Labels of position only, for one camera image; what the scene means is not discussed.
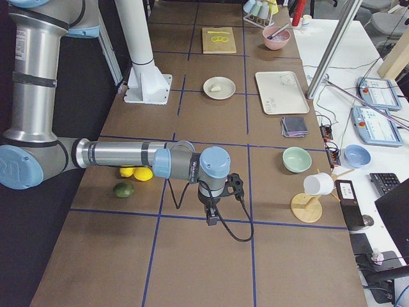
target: red bottle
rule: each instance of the red bottle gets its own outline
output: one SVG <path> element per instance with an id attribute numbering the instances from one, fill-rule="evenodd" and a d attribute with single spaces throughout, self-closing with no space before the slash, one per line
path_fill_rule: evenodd
<path id="1" fill-rule="evenodd" d="M 297 7 L 295 8 L 295 13 L 293 17 L 293 22 L 291 23 L 292 26 L 297 27 L 298 23 L 300 22 L 301 15 L 304 12 L 305 4 L 307 0 L 299 0 L 297 3 Z"/>

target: cutting board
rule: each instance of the cutting board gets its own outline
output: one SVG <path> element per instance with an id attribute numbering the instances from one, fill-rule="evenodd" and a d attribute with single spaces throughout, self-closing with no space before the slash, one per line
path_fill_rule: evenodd
<path id="1" fill-rule="evenodd" d="M 226 42 L 212 42 L 212 37 L 214 36 L 221 36 L 222 38 L 227 38 L 227 41 Z M 237 52 L 235 37 L 233 35 L 233 28 L 231 27 L 202 28 L 202 40 L 203 40 L 203 53 L 205 54 L 227 54 L 227 53 Z"/>

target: keyboard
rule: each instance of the keyboard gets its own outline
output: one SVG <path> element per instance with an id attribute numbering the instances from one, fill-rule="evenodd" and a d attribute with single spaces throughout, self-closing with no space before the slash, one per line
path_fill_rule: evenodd
<path id="1" fill-rule="evenodd" d="M 369 175 L 380 196 L 385 195 L 400 184 L 399 179 L 393 173 L 370 173 Z"/>

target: white table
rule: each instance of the white table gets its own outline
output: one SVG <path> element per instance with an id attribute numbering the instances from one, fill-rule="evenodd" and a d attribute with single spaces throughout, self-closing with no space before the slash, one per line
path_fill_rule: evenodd
<path id="1" fill-rule="evenodd" d="M 294 29 L 295 38 L 303 61 L 304 72 L 309 82 L 311 82 L 316 67 L 320 63 L 336 26 L 337 20 L 313 19 L 308 27 L 297 27 Z M 348 91 L 356 94 L 355 87 L 357 85 L 357 79 L 364 76 L 371 65 L 359 66 L 373 63 L 378 57 L 379 54 L 361 23 L 353 21 L 330 64 L 330 67 L 349 68 L 329 68 L 327 73 L 330 76 L 330 81 L 344 89 L 352 88 Z M 377 70 L 381 64 L 382 59 L 379 59 L 368 76 L 379 77 Z M 322 90 L 323 88 L 324 85 L 320 86 L 315 94 L 314 108 L 320 112 L 320 114 L 328 116 L 332 122 L 335 122 L 334 114 L 327 110 L 336 114 L 338 123 L 332 126 L 332 133 L 334 143 L 337 144 L 338 147 L 341 147 L 342 144 L 342 166 L 336 167 L 334 173 L 340 174 L 350 169 L 347 163 L 343 163 L 342 158 L 343 148 L 346 146 L 358 144 L 370 152 L 371 162 L 367 166 L 356 169 L 342 176 L 341 179 L 351 180 L 353 182 L 361 213 L 367 214 L 374 219 L 374 225 L 362 231 L 366 233 L 371 247 L 379 251 L 394 251 L 397 256 L 401 256 L 376 211 L 374 201 L 379 198 L 379 194 L 374 185 L 370 182 L 369 173 L 395 173 L 401 182 L 409 177 L 409 132 L 404 129 L 399 130 L 404 141 L 404 145 L 399 148 L 364 145 L 356 133 L 351 119 L 348 119 L 353 99 L 330 86 Z M 409 119 L 409 104 L 404 98 L 401 98 L 401 103 L 403 109 L 398 112 L 393 112 L 393 114 Z M 368 306 L 392 306 L 391 304 L 377 304 L 369 290 L 365 290 L 365 293 Z"/>

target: yellow lemon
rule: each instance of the yellow lemon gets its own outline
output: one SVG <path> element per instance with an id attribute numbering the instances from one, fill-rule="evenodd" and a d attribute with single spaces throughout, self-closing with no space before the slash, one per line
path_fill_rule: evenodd
<path id="1" fill-rule="evenodd" d="M 120 168 L 120 175 L 123 178 L 131 177 L 136 168 Z"/>
<path id="2" fill-rule="evenodd" d="M 153 173 L 150 168 L 136 168 L 134 170 L 134 177 L 139 181 L 147 181 L 153 177 Z"/>

